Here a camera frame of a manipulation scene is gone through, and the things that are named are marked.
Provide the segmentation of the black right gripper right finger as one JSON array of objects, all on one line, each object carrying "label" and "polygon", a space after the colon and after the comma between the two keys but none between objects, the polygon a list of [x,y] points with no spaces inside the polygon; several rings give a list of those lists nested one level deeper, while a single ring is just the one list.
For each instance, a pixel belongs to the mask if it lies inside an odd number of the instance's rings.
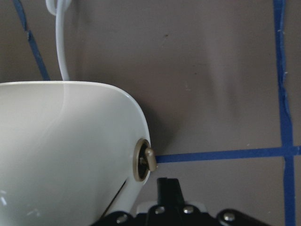
[{"label": "black right gripper right finger", "polygon": [[214,217],[202,204],[184,200],[179,180],[167,179],[167,224],[173,226],[267,226],[268,224],[235,209],[223,209]]}]

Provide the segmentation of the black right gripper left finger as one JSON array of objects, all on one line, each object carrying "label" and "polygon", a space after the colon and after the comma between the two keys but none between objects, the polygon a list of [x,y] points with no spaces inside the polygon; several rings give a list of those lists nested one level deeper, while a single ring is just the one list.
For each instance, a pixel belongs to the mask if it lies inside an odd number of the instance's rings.
[{"label": "black right gripper left finger", "polygon": [[169,226],[172,224],[172,180],[157,179],[157,202],[148,209],[140,208],[135,215],[116,211],[100,218],[94,226]]}]

